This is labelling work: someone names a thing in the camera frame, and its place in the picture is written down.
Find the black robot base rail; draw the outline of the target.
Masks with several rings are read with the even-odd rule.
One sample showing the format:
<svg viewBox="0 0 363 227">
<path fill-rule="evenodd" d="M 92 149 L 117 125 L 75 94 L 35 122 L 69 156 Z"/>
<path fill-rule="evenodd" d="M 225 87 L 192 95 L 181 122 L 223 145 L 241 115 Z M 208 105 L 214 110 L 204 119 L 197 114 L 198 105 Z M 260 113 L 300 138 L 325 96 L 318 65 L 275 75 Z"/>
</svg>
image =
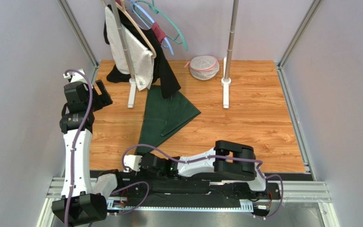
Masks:
<svg viewBox="0 0 363 227">
<path fill-rule="evenodd" d="M 237 208 L 241 200 L 251 202 L 281 197 L 277 177 L 270 179 L 264 192 L 252 191 L 246 182 L 227 181 L 223 177 L 207 173 L 192 178 L 160 178 L 152 173 L 136 175 L 118 173 L 118 188 L 130 186 L 113 197 L 127 207 L 153 208 Z"/>
</svg>

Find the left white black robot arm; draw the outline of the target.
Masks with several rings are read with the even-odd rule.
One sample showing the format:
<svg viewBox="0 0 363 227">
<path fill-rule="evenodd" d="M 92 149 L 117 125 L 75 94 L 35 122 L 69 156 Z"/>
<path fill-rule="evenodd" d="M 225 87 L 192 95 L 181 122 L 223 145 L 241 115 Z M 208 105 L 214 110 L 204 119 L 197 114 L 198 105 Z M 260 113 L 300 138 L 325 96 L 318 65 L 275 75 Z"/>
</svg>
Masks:
<svg viewBox="0 0 363 227">
<path fill-rule="evenodd" d="M 66 104 L 59 122 L 66 148 L 64 186 L 61 199 L 52 203 L 52 212 L 67 227 L 101 221 L 107 217 L 107 200 L 118 186 L 117 170 L 101 174 L 92 184 L 89 154 L 92 140 L 93 112 L 112 104 L 101 80 L 88 90 L 82 81 L 64 86 Z"/>
</svg>

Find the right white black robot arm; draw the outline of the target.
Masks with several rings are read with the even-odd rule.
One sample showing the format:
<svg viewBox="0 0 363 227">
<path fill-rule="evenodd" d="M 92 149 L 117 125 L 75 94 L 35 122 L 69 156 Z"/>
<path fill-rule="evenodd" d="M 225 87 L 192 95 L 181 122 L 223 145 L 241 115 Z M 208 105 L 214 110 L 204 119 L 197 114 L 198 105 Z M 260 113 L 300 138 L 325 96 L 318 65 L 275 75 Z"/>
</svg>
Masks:
<svg viewBox="0 0 363 227">
<path fill-rule="evenodd" d="M 266 178 L 260 170 L 262 161 L 256 159 L 252 146 L 218 140 L 206 152 L 180 157 L 171 157 L 154 149 L 166 158 L 146 153 L 138 164 L 139 171 L 150 171 L 168 178 L 214 173 L 227 180 L 246 182 L 254 192 L 264 192 L 267 188 Z"/>
</svg>

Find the dark green cloth napkin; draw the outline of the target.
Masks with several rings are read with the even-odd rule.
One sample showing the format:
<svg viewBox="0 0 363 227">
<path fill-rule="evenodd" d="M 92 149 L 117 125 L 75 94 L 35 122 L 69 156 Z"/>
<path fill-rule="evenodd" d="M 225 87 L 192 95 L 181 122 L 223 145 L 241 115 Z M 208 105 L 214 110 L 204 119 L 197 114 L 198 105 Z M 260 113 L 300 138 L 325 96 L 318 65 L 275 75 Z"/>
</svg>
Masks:
<svg viewBox="0 0 363 227">
<path fill-rule="evenodd" d="M 138 142 L 158 147 L 199 114 L 201 111 L 181 92 L 164 99 L 160 86 L 152 86 Z"/>
</svg>

